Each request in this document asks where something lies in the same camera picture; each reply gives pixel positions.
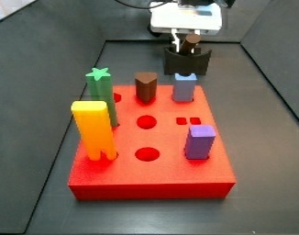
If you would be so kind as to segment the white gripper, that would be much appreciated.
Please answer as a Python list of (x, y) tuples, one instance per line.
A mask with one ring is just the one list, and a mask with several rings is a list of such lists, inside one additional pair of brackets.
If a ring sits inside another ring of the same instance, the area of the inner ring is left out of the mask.
[(180, 39), (177, 33), (194, 32), (194, 48), (202, 35), (216, 35), (221, 29), (221, 12), (216, 3), (208, 6), (178, 6), (168, 3), (150, 9), (150, 30), (157, 33), (172, 34), (174, 51), (180, 50)]

